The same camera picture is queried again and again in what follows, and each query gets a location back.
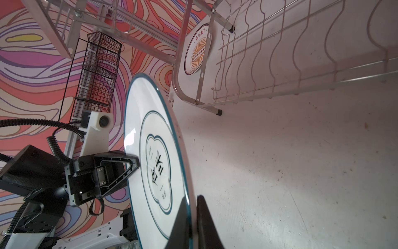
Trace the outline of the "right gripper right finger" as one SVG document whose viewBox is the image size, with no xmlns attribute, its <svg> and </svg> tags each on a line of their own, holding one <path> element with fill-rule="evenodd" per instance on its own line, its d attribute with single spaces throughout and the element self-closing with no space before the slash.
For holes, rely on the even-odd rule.
<svg viewBox="0 0 398 249">
<path fill-rule="evenodd" d="M 204 196 L 197 197 L 199 249 L 224 249 Z"/>
</svg>

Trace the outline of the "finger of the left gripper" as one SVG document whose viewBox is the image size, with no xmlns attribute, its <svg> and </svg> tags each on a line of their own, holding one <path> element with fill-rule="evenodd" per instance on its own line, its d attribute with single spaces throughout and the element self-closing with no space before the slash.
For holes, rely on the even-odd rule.
<svg viewBox="0 0 398 249">
<path fill-rule="evenodd" d="M 140 167 L 137 156 L 126 154 L 96 154 L 93 162 L 97 198 L 104 198 L 123 188 L 128 178 Z"/>
</svg>

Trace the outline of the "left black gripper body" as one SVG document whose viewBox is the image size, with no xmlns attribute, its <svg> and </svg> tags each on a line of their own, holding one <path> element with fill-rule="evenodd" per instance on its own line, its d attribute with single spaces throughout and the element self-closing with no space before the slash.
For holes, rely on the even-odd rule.
<svg viewBox="0 0 398 249">
<path fill-rule="evenodd" d="M 69 195 L 69 203 L 73 207 L 80 206 L 93 199 L 102 199 L 97 198 L 94 192 L 94 155 L 79 157 L 65 167 L 66 190 Z"/>
</svg>

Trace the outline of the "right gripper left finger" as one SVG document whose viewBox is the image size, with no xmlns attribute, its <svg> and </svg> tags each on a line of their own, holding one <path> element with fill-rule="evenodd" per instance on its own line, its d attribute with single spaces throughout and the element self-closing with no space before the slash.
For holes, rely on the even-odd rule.
<svg viewBox="0 0 398 249">
<path fill-rule="evenodd" d="M 175 223 L 165 249 L 188 249 L 190 228 L 188 208 L 185 199 L 181 200 Z"/>
</svg>

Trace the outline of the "white black-rim plate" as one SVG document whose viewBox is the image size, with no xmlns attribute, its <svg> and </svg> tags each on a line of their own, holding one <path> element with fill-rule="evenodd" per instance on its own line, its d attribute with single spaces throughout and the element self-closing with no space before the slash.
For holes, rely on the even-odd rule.
<svg viewBox="0 0 398 249">
<path fill-rule="evenodd" d="M 192 176 L 175 113 L 155 80 L 144 73 L 130 82 L 124 114 L 124 151 L 139 159 L 128 187 L 138 240 L 143 249 L 163 249 L 177 231 L 197 248 L 197 207 Z"/>
</svg>

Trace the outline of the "orange sunburst plate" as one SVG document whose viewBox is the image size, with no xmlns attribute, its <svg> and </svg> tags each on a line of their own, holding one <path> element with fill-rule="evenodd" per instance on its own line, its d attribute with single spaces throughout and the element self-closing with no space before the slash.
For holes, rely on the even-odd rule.
<svg viewBox="0 0 398 249">
<path fill-rule="evenodd" d="M 188 45 L 184 59 L 184 72 L 186 75 L 192 75 L 197 72 L 203 63 L 208 30 L 208 23 L 200 26 Z"/>
</svg>

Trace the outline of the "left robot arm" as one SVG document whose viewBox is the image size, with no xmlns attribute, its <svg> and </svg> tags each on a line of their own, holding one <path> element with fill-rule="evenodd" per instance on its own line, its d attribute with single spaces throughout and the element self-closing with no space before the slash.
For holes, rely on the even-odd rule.
<svg viewBox="0 0 398 249">
<path fill-rule="evenodd" d="M 54 135 L 47 138 L 47 153 L 32 145 L 16 156 L 1 155 L 1 189 L 22 196 L 23 205 L 16 212 L 1 241 L 3 249 L 106 249 L 126 244 L 137 248 L 138 235 L 132 210 L 81 235 L 59 238 L 51 233 L 67 205 L 89 203 L 89 214 L 99 216 L 105 198 L 126 187 L 128 178 L 140 161 L 121 151 L 108 149 L 111 114 L 92 112 L 70 123 L 45 119 L 4 119 L 1 127 L 48 126 L 78 135 L 83 147 L 78 159 L 71 159 L 60 149 Z"/>
</svg>

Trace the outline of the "silver two-tier dish rack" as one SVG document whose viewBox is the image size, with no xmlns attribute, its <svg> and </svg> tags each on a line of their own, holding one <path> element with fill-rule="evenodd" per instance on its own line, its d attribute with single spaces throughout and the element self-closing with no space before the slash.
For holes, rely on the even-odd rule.
<svg viewBox="0 0 398 249">
<path fill-rule="evenodd" d="M 398 78 L 397 1 L 24 1 L 57 52 L 71 58 L 83 27 L 172 68 L 171 96 L 220 106 Z M 204 60 L 184 72 L 209 24 Z"/>
</svg>

